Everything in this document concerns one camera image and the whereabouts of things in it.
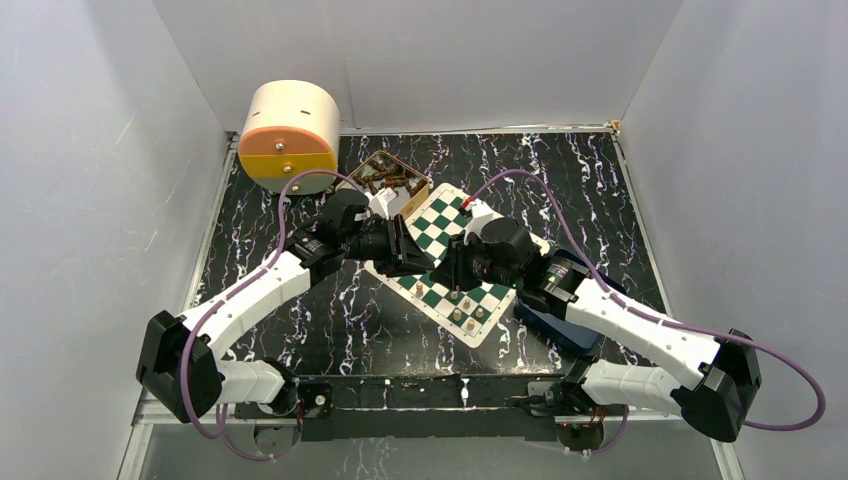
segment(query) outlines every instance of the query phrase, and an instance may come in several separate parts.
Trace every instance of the gray wall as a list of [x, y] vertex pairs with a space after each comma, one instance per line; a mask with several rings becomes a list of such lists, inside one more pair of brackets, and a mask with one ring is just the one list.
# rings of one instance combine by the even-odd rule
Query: gray wall
[[149, 0], [42, 3], [0, 17], [0, 465], [114, 478], [225, 137]]
[[154, 0], [215, 114], [307, 80], [347, 131], [620, 119], [682, 0]]
[[[827, 393], [813, 429], [743, 432], [752, 479], [848, 471], [846, 45], [846, 2], [687, 1], [622, 124], [677, 317], [779, 347]], [[749, 418], [811, 413], [806, 384], [760, 359]]]

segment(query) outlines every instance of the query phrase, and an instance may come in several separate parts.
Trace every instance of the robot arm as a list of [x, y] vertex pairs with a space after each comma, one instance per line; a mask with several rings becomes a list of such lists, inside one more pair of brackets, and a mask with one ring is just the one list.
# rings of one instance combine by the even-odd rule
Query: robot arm
[[199, 330], [189, 359], [188, 385], [195, 412], [217, 404], [256, 402], [274, 413], [297, 404], [299, 379], [276, 359], [222, 360], [233, 342], [271, 311], [338, 271], [343, 259], [374, 260], [389, 277], [423, 274], [433, 263], [418, 248], [400, 216], [386, 218], [379, 199], [355, 190], [328, 198], [321, 214], [289, 237], [276, 260], [206, 303], [174, 317], [167, 311], [147, 326], [136, 378], [180, 421], [188, 422], [180, 392], [179, 362], [189, 332], [212, 305], [222, 306]]
[[676, 321], [620, 291], [626, 305], [661, 319], [647, 322], [614, 303], [578, 257], [542, 256], [523, 225], [494, 218], [480, 200], [466, 214], [466, 230], [451, 238], [430, 275], [433, 281], [451, 290], [467, 291], [484, 281], [515, 288], [530, 308], [595, 330], [656, 365], [579, 362], [563, 381], [560, 402], [568, 397], [589, 405], [651, 408], [680, 415], [717, 440], [736, 439], [761, 383], [752, 348], [665, 328], [661, 323]]

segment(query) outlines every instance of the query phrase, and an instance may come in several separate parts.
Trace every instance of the metal frame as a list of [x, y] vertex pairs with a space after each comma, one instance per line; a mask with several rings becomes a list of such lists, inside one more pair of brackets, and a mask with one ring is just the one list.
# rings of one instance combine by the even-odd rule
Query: metal frame
[[[472, 130], [455, 130], [455, 131], [428, 131], [428, 132], [379, 132], [379, 131], [345, 131], [343, 135], [345, 136], [354, 136], [354, 135], [425, 135], [425, 134], [478, 134], [478, 133], [490, 133], [490, 134], [508, 134], [508, 133], [561, 133], [561, 132], [598, 132], [598, 133], [610, 133], [613, 138], [613, 146], [615, 148], [616, 156], [618, 159], [619, 167], [622, 170], [622, 174], [624, 176], [625, 185], [627, 187], [628, 192], [630, 193], [630, 202], [633, 206], [634, 212], [636, 214], [636, 220], [639, 225], [639, 229], [642, 232], [642, 238], [645, 242], [645, 248], [648, 252], [648, 258], [651, 262], [651, 268], [654, 271], [654, 277], [657, 282], [657, 286], [660, 290], [660, 295], [663, 300], [663, 304], [665, 306], [666, 312], [673, 316], [672, 306], [669, 302], [668, 296], [666, 294], [665, 287], [662, 283], [662, 278], [660, 276], [659, 268], [657, 266], [657, 262], [654, 256], [654, 251], [651, 248], [650, 240], [648, 239], [647, 232], [645, 230], [645, 223], [642, 217], [642, 214], [639, 210], [638, 203], [636, 201], [636, 197], [634, 196], [634, 190], [632, 185], [632, 180], [630, 178], [630, 173], [627, 169], [627, 160], [624, 156], [624, 152], [622, 151], [621, 144], [619, 142], [618, 132], [613, 129], [609, 124], [606, 125], [527, 125], [527, 126], [514, 126], [514, 127], [503, 127], [503, 128], [491, 128], [491, 129], [472, 129]], [[201, 276], [203, 274], [203, 268], [206, 264], [206, 256], [209, 251], [209, 245], [212, 242], [212, 237], [215, 232], [215, 227], [217, 225], [217, 215], [220, 211], [221, 204], [223, 203], [224, 193], [226, 191], [227, 183], [229, 181], [229, 172], [233, 167], [235, 162], [236, 152], [238, 149], [238, 141], [239, 135], [237, 133], [232, 133], [230, 137], [230, 143], [227, 147], [227, 152], [224, 159], [224, 165], [222, 170], [222, 178], [221, 182], [218, 185], [218, 189], [214, 198], [214, 209], [213, 217], [210, 220], [210, 225], [207, 231], [204, 233], [201, 243], [200, 249], [197, 255], [197, 261], [195, 263], [194, 272], [192, 273], [189, 289], [186, 295], [186, 301], [184, 303], [184, 310], [188, 309], [193, 300], [194, 295], [197, 290], [197, 286], [200, 282]], [[610, 416], [609, 420], [618, 420], [620, 421], [619, 416]], [[201, 417], [201, 422], [205, 424], [213, 424], [215, 423], [214, 415], [204, 415]], [[629, 418], [630, 421], [682, 421], [675, 417], [663, 416], [657, 412], [653, 412], [650, 410], [641, 410], [632, 412]], [[589, 417], [556, 417], [554, 421], [562, 422], [562, 421], [589, 421]], [[178, 423], [177, 419], [155, 398], [153, 398], [149, 393], [144, 392], [139, 401], [138, 407], [136, 409], [136, 413], [133, 417], [133, 427], [132, 432], [130, 434], [129, 442], [127, 444], [127, 449], [124, 454], [123, 462], [121, 464], [121, 469], [118, 473], [119, 480], [134, 480], [140, 477], [142, 467], [144, 465], [144, 460], [147, 454], [148, 445], [150, 442], [151, 434], [154, 425], [157, 424], [176, 424]], [[257, 419], [257, 420], [239, 420], [232, 418], [232, 414], [228, 419], [228, 423], [233, 424], [253, 424], [253, 425], [279, 425], [279, 426], [294, 426], [296, 422], [292, 419]], [[713, 452], [716, 456], [716, 461], [719, 466], [719, 470], [721, 472], [722, 478], [732, 479], [732, 480], [742, 480], [744, 478], [742, 474], [742, 469], [739, 465], [739, 461], [736, 457], [736, 453], [733, 449], [733, 445], [717, 442], [715, 440], [711, 440], [713, 446]]]

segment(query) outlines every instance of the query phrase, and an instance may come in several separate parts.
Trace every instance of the chessboard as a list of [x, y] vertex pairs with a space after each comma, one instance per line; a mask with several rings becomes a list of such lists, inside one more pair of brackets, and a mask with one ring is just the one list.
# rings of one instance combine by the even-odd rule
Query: chessboard
[[[448, 239], [468, 222], [459, 212], [468, 196], [443, 183], [406, 219], [412, 238], [436, 265], [444, 258]], [[547, 253], [548, 243], [531, 236], [542, 253]], [[457, 292], [453, 298], [446, 287], [430, 280], [430, 274], [386, 278], [374, 270], [373, 262], [367, 262], [365, 269], [471, 348], [483, 342], [515, 299], [515, 290], [502, 285], [483, 283], [474, 290]]]

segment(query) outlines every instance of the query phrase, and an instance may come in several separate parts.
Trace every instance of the marble tabletop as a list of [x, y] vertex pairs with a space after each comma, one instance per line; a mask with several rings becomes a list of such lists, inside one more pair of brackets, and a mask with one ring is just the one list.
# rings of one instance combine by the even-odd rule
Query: marble tabletop
[[[662, 311], [659, 289], [609, 133], [456, 134], [342, 137], [339, 171], [385, 150], [429, 176], [472, 192], [506, 169], [545, 180], [569, 225], [601, 272], [628, 295]], [[295, 197], [287, 230], [315, 215], [324, 195]], [[238, 161], [229, 174], [196, 301], [255, 268], [277, 244], [278, 196], [256, 185]], [[567, 247], [549, 199], [538, 187], [507, 179], [484, 199], [553, 245]], [[511, 309], [472, 349], [439, 327], [356, 262], [272, 312], [233, 344], [229, 359], [275, 357], [299, 375], [533, 374], [567, 372], [573, 358], [523, 325]], [[642, 363], [604, 340], [597, 352]]]

